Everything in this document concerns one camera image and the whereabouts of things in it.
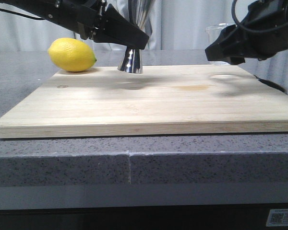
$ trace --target stainless steel cone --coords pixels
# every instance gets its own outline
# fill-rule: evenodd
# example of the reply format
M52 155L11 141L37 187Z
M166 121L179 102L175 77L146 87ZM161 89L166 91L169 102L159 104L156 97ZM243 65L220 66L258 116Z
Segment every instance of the stainless steel cone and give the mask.
M155 0L128 0L129 21L143 30L154 2ZM127 47L118 70L127 73L143 73L141 51Z

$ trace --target label sticker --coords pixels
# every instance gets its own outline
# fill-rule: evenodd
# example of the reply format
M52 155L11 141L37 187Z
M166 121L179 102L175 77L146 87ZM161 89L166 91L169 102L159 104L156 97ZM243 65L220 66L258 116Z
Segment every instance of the label sticker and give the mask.
M267 227L288 226L288 209L271 209L269 212Z

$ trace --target yellow lemon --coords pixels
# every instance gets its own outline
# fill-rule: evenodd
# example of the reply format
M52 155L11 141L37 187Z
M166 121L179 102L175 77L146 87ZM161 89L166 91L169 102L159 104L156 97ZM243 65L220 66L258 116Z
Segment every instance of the yellow lemon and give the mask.
M51 61L61 69L80 72L92 67L97 61L86 43L73 38L59 38L48 49Z

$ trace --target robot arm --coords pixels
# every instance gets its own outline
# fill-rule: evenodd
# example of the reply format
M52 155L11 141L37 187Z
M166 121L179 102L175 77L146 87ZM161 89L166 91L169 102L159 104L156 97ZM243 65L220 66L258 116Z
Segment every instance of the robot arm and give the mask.
M236 25L223 29L205 50L208 60L237 65L244 58L265 60L288 49L288 0L257 0L241 23L235 15L236 3L232 7Z
M149 36L106 0L0 0L65 27L81 38L145 49Z

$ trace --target wooden cutting board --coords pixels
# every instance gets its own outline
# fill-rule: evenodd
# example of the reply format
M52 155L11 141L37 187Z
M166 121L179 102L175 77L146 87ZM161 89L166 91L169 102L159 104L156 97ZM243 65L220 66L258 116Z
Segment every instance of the wooden cutting board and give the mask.
M60 70L0 118L0 138L288 131L288 96L237 66Z

